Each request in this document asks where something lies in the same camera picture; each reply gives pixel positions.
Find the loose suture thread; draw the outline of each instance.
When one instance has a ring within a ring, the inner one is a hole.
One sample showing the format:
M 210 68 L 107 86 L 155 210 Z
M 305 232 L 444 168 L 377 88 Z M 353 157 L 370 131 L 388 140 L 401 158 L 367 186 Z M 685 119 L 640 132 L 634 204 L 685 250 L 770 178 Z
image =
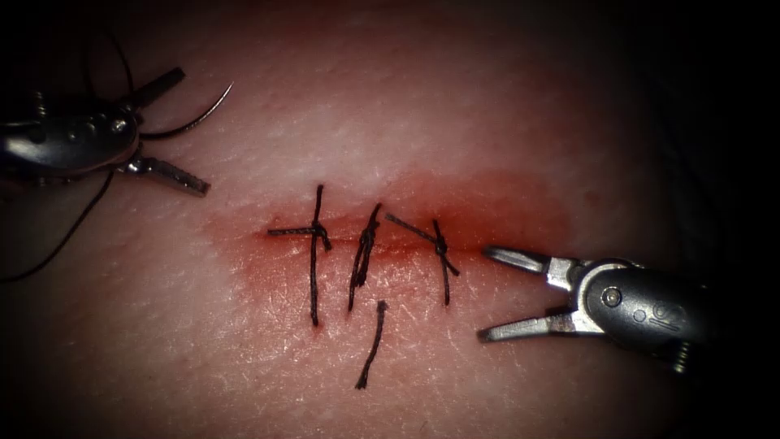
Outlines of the loose suture thread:
M 368 219 L 368 225 L 360 234 L 360 241 L 355 254 L 355 264 L 352 267 L 352 277 L 349 279 L 349 305 L 347 311 L 352 310 L 355 301 L 355 288 L 362 287 L 366 283 L 368 263 L 371 258 L 371 250 L 374 248 L 374 240 L 376 239 L 376 228 L 379 227 L 379 223 L 376 221 L 376 214 L 379 213 L 381 207 L 382 203 L 376 204 L 374 211 L 371 212 L 371 217 Z
M 273 237 L 283 235 L 311 235 L 309 286 L 311 292 L 311 323 L 314 326 L 319 325 L 319 318 L 317 316 L 317 238 L 322 238 L 325 251 L 330 251 L 333 248 L 333 246 L 331 246 L 331 240 L 327 237 L 327 230 L 319 222 L 319 211 L 323 204 L 323 189 L 323 185 L 317 186 L 317 203 L 314 207 L 314 219 L 311 221 L 311 227 L 279 228 L 268 231 L 268 234 Z
M 449 274 L 448 270 L 452 272 L 455 276 L 460 276 L 461 272 L 458 271 L 457 268 L 455 268 L 450 262 L 449 259 L 447 259 L 447 242 L 444 240 L 444 235 L 441 234 L 441 229 L 439 229 L 439 222 L 435 219 L 433 220 L 433 229 L 436 232 L 436 236 L 433 237 L 429 235 L 428 233 L 425 233 L 424 231 L 420 230 L 419 228 L 414 227 L 412 224 L 406 223 L 405 221 L 402 221 L 398 219 L 393 214 L 386 214 L 384 216 L 388 221 L 391 221 L 395 224 L 400 225 L 402 228 L 405 228 L 406 230 L 411 231 L 412 233 L 417 234 L 422 239 L 425 239 L 426 241 L 430 241 L 435 246 L 435 252 L 439 256 L 439 260 L 441 260 L 441 272 L 444 275 L 444 304 L 445 306 L 449 305 Z
M 363 371 L 360 373 L 360 378 L 355 384 L 355 389 L 365 389 L 368 385 L 368 370 L 371 368 L 371 363 L 374 362 L 376 351 L 379 348 L 379 342 L 382 340 L 382 329 L 384 326 L 384 312 L 388 309 L 388 304 L 384 300 L 380 300 L 376 303 L 376 335 L 374 335 L 374 344 L 371 345 L 371 352 L 368 354 L 366 364 L 363 365 Z

